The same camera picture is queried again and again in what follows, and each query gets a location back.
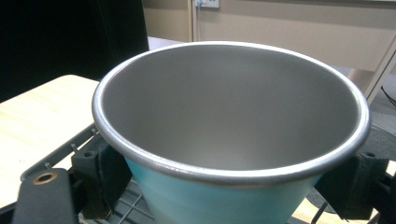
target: metal rack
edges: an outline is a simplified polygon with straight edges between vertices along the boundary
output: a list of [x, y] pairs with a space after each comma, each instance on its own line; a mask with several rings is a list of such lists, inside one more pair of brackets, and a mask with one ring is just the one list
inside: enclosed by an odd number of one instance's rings
[[[27, 176], [32, 175], [38, 171], [49, 169], [59, 161], [63, 160], [70, 153], [76, 152], [79, 148], [85, 145], [90, 139], [98, 134], [94, 124], [87, 127], [81, 133], [64, 143], [59, 148], [51, 152], [47, 157], [37, 162], [31, 168], [26, 170], [21, 175], [23, 181]], [[320, 215], [323, 213], [326, 205], [322, 206], [317, 214], [311, 220], [315, 224]], [[155, 224], [155, 219], [149, 211], [149, 206], [143, 197], [143, 194], [137, 183], [131, 179], [126, 190], [123, 192], [117, 204], [115, 211], [106, 219], [84, 219], [82, 214], [78, 215], [81, 224]], [[307, 224], [298, 218], [291, 217], [287, 224]]]

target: cable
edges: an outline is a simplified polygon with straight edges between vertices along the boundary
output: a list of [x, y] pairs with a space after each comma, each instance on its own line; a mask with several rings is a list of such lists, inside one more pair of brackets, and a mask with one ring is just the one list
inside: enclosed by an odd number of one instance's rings
[[391, 96], [387, 94], [387, 92], [384, 90], [384, 86], [381, 86], [381, 91], [384, 92], [388, 100], [396, 107], [396, 100], [394, 100]]

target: turquoise plastic container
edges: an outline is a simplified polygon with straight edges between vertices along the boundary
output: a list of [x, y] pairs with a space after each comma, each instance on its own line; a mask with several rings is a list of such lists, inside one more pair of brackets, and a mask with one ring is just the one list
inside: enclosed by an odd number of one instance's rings
[[236, 42], [133, 57], [92, 111], [159, 224], [285, 223], [370, 125], [364, 96], [330, 66]]

